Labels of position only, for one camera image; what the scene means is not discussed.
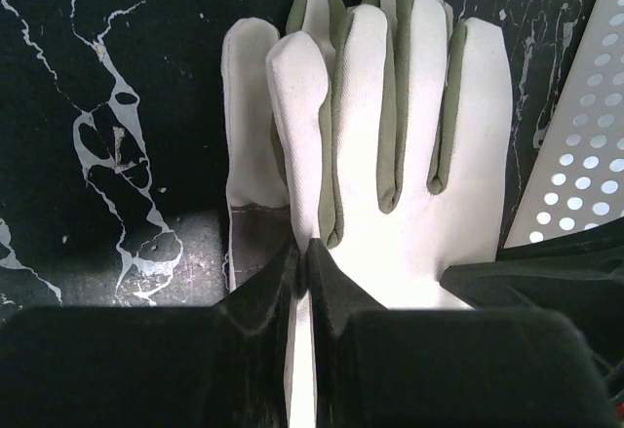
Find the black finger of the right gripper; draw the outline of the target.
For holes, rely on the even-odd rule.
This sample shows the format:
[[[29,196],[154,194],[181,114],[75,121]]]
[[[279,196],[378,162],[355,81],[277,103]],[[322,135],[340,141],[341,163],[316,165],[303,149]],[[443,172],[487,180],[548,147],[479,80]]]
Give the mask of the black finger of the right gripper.
[[[623,371],[623,227],[601,225],[452,266],[441,286],[477,309],[558,311],[579,328],[599,371]]]

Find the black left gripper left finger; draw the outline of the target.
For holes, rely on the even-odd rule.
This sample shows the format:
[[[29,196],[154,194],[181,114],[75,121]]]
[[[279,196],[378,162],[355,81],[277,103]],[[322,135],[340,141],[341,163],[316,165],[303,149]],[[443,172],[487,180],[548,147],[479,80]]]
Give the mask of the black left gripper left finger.
[[[284,427],[298,248],[211,307],[39,307],[1,328],[5,427]]]

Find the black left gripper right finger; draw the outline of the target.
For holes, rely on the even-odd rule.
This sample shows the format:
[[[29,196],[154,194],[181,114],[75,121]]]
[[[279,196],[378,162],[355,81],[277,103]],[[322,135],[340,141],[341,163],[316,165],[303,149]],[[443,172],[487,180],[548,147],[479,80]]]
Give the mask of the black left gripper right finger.
[[[320,427],[615,427],[579,331],[537,310],[389,310],[306,254]]]

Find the white glove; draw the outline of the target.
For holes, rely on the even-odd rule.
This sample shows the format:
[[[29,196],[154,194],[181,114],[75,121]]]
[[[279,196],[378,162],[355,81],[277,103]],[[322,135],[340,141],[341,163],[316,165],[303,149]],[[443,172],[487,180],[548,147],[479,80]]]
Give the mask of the white glove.
[[[294,0],[222,42],[228,285],[317,239],[376,301],[465,310],[450,266],[495,258],[512,122],[502,30],[444,0]]]

